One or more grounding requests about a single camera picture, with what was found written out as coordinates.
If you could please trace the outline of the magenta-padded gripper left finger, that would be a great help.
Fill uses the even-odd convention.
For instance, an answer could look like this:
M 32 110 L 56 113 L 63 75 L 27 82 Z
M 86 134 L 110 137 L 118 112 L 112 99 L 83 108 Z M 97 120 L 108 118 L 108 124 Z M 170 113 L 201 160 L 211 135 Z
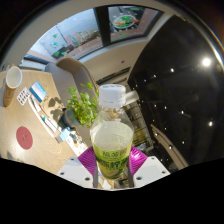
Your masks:
M 70 157 L 57 176 L 84 188 L 98 187 L 98 167 L 92 147 L 78 157 Z

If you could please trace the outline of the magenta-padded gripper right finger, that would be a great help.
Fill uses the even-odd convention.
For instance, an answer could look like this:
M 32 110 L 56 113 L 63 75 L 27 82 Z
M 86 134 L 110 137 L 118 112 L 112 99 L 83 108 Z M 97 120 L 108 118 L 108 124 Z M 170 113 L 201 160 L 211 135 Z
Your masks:
M 147 157 L 137 148 L 131 148 L 128 162 L 128 183 L 130 188 L 146 186 L 169 174 L 170 172 L 156 156 Z

